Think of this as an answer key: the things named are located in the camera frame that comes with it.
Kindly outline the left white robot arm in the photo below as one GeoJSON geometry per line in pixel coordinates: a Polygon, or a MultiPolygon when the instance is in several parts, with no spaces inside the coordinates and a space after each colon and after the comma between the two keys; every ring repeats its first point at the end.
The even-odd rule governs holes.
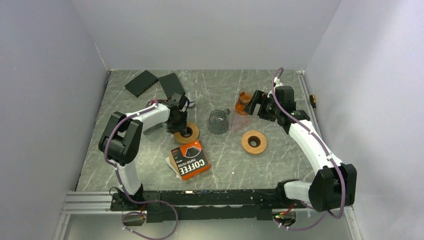
{"type": "Polygon", "coordinates": [[[158,124],[166,124],[170,134],[187,131],[191,102],[175,92],[168,99],[153,99],[146,107],[130,113],[116,111],[111,114],[100,137],[98,149],[104,160],[111,165],[118,179],[118,189],[126,194],[124,204],[131,210],[144,203],[144,188],[137,171],[135,158],[138,155],[142,133],[158,124]]]}

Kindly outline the orange coffee filter box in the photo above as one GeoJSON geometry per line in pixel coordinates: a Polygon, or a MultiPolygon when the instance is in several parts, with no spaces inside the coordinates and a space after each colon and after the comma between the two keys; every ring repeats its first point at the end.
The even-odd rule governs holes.
{"type": "Polygon", "coordinates": [[[184,181],[202,174],[211,168],[211,163],[198,140],[171,150],[165,161],[176,173],[176,176],[184,181]]]}

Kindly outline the grey ribbed glass dripper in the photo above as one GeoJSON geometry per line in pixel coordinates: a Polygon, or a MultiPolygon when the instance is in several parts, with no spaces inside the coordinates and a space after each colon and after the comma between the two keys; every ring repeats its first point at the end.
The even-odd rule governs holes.
{"type": "Polygon", "coordinates": [[[156,132],[160,129],[163,129],[164,127],[166,127],[166,123],[160,122],[160,123],[153,125],[150,128],[144,129],[142,133],[143,133],[143,135],[146,135],[146,136],[151,135],[152,133],[154,133],[154,132],[156,132]]]}

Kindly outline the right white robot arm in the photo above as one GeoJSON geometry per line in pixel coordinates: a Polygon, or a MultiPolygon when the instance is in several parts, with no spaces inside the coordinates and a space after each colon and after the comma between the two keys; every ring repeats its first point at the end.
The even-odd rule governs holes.
{"type": "Polygon", "coordinates": [[[355,202],[357,170],[343,163],[324,143],[304,110],[297,109],[291,86],[277,86],[271,93],[256,90],[244,111],[260,119],[276,122],[303,151],[314,171],[311,183],[285,180],[276,187],[275,200],[282,207],[294,201],[311,205],[317,212],[342,209],[355,202]]]}

